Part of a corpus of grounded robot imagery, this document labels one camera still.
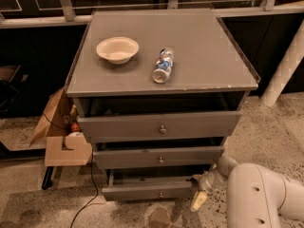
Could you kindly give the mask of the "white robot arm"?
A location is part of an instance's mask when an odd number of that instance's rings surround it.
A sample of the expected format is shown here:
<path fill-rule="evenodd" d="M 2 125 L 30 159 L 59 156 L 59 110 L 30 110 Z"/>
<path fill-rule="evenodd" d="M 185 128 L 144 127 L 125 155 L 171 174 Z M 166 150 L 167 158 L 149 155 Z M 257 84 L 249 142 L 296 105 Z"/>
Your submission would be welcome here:
<path fill-rule="evenodd" d="M 199 190 L 191 210 L 225 185 L 227 228 L 281 228 L 279 219 L 304 221 L 304 183 L 255 163 L 238 163 L 222 155 L 216 167 L 196 175 Z"/>

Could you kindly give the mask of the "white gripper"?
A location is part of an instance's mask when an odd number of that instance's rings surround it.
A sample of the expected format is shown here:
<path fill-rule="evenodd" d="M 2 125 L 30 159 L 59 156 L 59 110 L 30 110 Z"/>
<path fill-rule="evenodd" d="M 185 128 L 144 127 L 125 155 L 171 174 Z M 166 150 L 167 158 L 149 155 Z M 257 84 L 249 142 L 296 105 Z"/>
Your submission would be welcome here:
<path fill-rule="evenodd" d="M 208 195 L 211 195 L 217 188 L 225 185 L 228 180 L 228 172 L 218 166 L 214 169 L 204 172 L 202 175 L 192 175 L 192 179 L 199 182 L 199 190 L 193 197 L 190 210 L 197 212 L 207 201 Z"/>

